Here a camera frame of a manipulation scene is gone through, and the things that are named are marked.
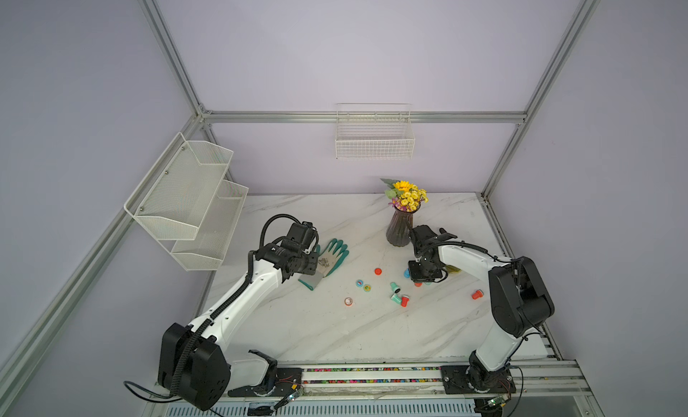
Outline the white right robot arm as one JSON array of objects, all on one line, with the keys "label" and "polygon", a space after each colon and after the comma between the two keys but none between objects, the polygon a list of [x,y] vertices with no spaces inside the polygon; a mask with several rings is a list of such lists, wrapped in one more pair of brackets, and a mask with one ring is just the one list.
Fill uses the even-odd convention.
[{"label": "white right robot arm", "polygon": [[539,332],[555,313],[535,262],[528,257],[499,259],[483,247],[460,241],[444,229],[437,234],[427,225],[411,229],[410,242],[414,259],[408,271],[413,282],[440,283],[454,267],[487,284],[493,322],[465,370],[467,387],[486,393],[508,375],[507,364],[528,332]]}]

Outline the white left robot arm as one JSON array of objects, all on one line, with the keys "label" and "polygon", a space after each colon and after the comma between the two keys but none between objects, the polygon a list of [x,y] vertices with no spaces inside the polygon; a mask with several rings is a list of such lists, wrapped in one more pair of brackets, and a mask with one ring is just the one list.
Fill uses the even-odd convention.
[{"label": "white left robot arm", "polygon": [[289,216],[290,230],[273,241],[261,238],[247,255],[247,273],[208,311],[186,325],[172,324],[164,333],[159,356],[160,394],[126,380],[135,397],[154,404],[184,400],[201,411],[211,411],[231,390],[252,388],[260,396],[276,386],[278,362],[249,350],[231,360],[229,346],[241,325],[258,305],[295,274],[314,275],[319,235],[314,225]]}]

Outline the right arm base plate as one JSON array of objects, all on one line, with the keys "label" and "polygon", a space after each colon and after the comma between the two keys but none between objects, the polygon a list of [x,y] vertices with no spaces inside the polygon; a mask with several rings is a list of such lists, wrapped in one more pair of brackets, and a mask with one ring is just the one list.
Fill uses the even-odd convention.
[{"label": "right arm base plate", "polygon": [[512,374],[507,368],[486,372],[478,366],[444,365],[440,372],[447,395],[516,393]]}]

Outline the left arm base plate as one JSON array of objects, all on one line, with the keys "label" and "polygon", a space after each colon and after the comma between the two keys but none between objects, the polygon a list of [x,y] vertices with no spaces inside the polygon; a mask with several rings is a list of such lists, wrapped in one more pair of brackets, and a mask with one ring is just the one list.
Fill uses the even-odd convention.
[{"label": "left arm base plate", "polygon": [[269,375],[268,381],[272,383],[271,389],[265,389],[263,385],[243,387],[229,390],[228,397],[286,397],[302,386],[302,368],[278,367],[274,374]]}]

